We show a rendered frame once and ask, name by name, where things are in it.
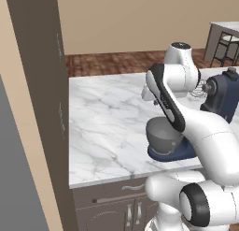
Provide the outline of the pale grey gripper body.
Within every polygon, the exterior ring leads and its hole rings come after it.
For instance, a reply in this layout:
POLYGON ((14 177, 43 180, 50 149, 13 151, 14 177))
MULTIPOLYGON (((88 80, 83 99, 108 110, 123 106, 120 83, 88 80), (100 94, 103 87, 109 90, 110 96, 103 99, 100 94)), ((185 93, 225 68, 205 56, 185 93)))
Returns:
POLYGON ((159 103, 155 98, 154 94, 150 91, 148 86, 145 84, 141 93, 141 97, 144 101, 152 101, 155 106, 158 106, 159 103))

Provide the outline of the navy stand mixer base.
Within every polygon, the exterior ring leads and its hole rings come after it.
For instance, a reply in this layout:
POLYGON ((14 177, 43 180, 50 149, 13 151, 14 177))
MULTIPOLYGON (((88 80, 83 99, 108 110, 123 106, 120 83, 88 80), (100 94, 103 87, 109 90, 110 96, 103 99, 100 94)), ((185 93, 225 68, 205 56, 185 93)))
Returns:
POLYGON ((170 154, 162 155, 156 153, 151 146, 148 146, 148 155, 159 162, 167 163, 195 158, 197 156, 190 142, 184 137, 181 143, 170 154))

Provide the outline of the grey metal mixing bowl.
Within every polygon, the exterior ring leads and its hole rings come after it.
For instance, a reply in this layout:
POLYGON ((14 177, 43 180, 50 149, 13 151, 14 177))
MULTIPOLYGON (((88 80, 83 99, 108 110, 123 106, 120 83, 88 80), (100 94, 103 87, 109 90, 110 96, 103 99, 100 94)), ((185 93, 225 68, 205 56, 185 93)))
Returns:
POLYGON ((149 146, 160 155, 172 153, 183 139, 183 135, 165 117, 150 119, 147 122, 146 135, 149 146))

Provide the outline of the black bar stool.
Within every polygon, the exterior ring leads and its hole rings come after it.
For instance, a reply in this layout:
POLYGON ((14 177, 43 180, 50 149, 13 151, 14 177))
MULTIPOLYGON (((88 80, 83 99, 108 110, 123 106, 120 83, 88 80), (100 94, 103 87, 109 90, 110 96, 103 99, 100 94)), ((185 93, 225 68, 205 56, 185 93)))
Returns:
POLYGON ((232 65, 236 65, 239 58, 239 38, 226 33, 222 32, 220 34, 218 44, 216 46, 211 65, 214 63, 215 60, 220 62, 220 66, 223 67, 226 61, 231 61, 232 65), (236 50, 234 52, 233 57, 229 55, 230 46, 235 45, 236 50))

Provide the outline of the grey dining counter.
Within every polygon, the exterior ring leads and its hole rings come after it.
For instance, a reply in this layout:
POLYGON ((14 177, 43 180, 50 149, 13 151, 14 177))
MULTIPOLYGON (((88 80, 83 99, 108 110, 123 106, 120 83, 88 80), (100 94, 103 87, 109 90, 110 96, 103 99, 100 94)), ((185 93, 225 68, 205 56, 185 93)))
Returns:
POLYGON ((206 41, 204 60, 211 62, 222 32, 239 38, 239 22, 210 22, 210 30, 206 41))

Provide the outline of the brown drawer front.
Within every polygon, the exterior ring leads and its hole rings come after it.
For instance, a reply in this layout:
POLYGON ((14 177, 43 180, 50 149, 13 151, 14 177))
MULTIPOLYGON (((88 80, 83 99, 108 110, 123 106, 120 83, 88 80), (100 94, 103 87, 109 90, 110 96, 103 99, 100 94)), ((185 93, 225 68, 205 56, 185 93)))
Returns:
POLYGON ((104 202, 118 201, 135 195, 144 195, 145 186, 138 191, 121 190, 122 186, 138 186, 145 184, 146 178, 121 180, 89 187, 73 189, 75 207, 77 209, 92 207, 104 202))

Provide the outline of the tall brown cabinet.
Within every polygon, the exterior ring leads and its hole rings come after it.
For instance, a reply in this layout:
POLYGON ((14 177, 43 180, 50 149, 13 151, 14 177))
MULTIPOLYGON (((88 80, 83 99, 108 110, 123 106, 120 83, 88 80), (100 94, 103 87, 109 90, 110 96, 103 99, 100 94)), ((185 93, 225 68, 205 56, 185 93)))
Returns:
POLYGON ((58 0, 7 4, 63 231, 78 231, 69 188, 69 91, 58 0))

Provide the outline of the brown cupboard door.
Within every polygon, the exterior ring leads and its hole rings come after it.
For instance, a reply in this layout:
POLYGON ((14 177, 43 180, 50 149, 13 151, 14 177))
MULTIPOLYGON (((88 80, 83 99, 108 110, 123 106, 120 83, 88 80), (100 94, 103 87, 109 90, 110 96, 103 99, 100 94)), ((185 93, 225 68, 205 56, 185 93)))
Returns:
POLYGON ((146 196, 137 198, 134 204, 134 225, 133 231, 145 231, 145 227, 148 222, 154 217, 156 211, 158 210, 158 203, 151 201, 146 196), (137 203, 142 202, 142 217, 139 225, 135 225, 137 216, 137 203))
POLYGON ((134 201, 126 200, 92 208, 77 209, 78 231, 132 231, 134 201), (127 205, 132 204, 132 223, 126 227, 127 205))

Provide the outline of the grey fridge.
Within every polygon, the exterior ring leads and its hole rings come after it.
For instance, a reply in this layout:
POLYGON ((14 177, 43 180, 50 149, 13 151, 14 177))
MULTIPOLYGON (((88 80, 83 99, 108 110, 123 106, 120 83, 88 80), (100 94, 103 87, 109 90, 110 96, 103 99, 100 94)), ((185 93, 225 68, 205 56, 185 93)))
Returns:
POLYGON ((1 77, 0 231, 49 231, 1 77))

